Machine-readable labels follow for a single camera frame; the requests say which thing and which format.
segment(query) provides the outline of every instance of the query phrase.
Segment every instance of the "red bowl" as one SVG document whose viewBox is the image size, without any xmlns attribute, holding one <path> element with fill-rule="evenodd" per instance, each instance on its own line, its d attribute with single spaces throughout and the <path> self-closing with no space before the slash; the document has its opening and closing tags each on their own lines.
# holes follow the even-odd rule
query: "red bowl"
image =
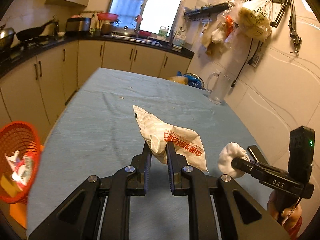
<svg viewBox="0 0 320 240">
<path fill-rule="evenodd" d="M 98 13 L 97 16 L 99 21 L 110 21 L 110 22 L 115 22 L 119 17 L 119 15 L 114 13 Z"/>
<path fill-rule="evenodd" d="M 139 35 L 140 36 L 144 36 L 144 37 L 150 37 L 151 36 L 151 32 L 147 32 L 147 31 L 139 31 Z"/>
</svg>

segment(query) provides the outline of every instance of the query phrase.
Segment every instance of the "black shelf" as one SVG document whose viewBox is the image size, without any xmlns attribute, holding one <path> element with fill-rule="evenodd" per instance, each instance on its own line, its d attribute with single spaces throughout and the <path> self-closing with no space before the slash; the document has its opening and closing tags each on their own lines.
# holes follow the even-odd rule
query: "black shelf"
<svg viewBox="0 0 320 240">
<path fill-rule="evenodd" d="M 210 7 L 201 7 L 201 9 L 193 10 L 191 12 L 185 12 L 184 17 L 189 17 L 189 19 L 205 18 L 209 17 L 214 13 L 221 13 L 224 10 L 228 10 L 228 3 L 220 3 Z"/>
</svg>

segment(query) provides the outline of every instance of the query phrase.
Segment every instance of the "tabletop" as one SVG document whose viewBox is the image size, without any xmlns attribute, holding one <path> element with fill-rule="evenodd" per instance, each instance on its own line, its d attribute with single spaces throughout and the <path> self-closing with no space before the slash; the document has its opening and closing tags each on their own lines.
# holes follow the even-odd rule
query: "tabletop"
<svg viewBox="0 0 320 240">
<path fill-rule="evenodd" d="M 197 132 L 212 176 L 221 175 L 217 161 L 227 143 L 244 149 L 257 144 L 232 109 L 213 104 L 206 91 L 99 68 L 71 100 L 45 145 L 28 198 L 28 236 L 88 176 L 113 175 L 142 152 L 144 139 L 132 105 Z M 236 181 L 266 208 L 271 189 L 248 174 Z M 167 166 L 153 157 L 147 195 L 131 197 L 130 240 L 188 238 L 188 198 L 171 194 Z"/>
</svg>

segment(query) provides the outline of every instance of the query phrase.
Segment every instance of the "black cable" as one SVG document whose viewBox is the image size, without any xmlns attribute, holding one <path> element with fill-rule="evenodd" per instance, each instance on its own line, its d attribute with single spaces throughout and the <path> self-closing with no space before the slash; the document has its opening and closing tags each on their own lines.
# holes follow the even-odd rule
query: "black cable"
<svg viewBox="0 0 320 240">
<path fill-rule="evenodd" d="M 252 55 L 252 57 L 249 59 L 249 61 L 248 61 L 248 65 L 251 65 L 254 55 L 256 55 L 256 54 L 257 54 L 257 52 L 258 52 L 259 45 L 260 45 L 260 41 L 258 42 L 258 46 L 257 46 L 256 51 L 254 52 L 254 54 Z"/>
<path fill-rule="evenodd" d="M 246 59 L 245 62 L 243 63 L 242 68 L 240 69 L 240 71 L 239 71 L 236 79 L 235 79 L 235 80 L 233 81 L 233 83 L 231 84 L 231 87 L 232 87 L 232 88 L 236 85 L 236 81 L 237 81 L 238 77 L 240 76 L 240 73 L 241 73 L 242 69 L 244 68 L 244 65 L 247 63 L 248 57 L 249 57 L 249 55 L 250 55 L 251 47 L 252 47 L 252 42 L 253 42 L 253 39 L 251 39 L 251 43 L 250 43 L 250 48 L 249 48 L 249 52 L 248 52 L 247 59 Z"/>
</svg>

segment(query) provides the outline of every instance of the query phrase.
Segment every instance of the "silver bolt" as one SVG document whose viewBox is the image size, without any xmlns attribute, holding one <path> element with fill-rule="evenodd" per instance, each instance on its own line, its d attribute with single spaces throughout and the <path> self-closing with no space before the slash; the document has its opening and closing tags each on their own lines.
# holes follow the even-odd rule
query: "silver bolt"
<svg viewBox="0 0 320 240">
<path fill-rule="evenodd" d="M 89 182 L 96 182 L 98 180 L 98 177 L 96 175 L 91 175 L 88 177 Z"/>
<path fill-rule="evenodd" d="M 184 166 L 184 167 L 183 167 L 183 170 L 184 170 L 185 172 L 191 172 L 191 171 L 193 171 L 193 167 L 190 166 L 190 165 L 187 165 L 187 166 Z"/>
<path fill-rule="evenodd" d="M 224 181 L 224 182 L 229 182 L 231 180 L 231 177 L 228 175 L 228 174 L 223 174 L 221 176 L 221 179 Z"/>
<path fill-rule="evenodd" d="M 133 166 L 126 166 L 126 168 L 125 168 L 126 172 L 134 172 L 134 170 L 135 170 L 135 167 L 133 167 Z"/>
</svg>

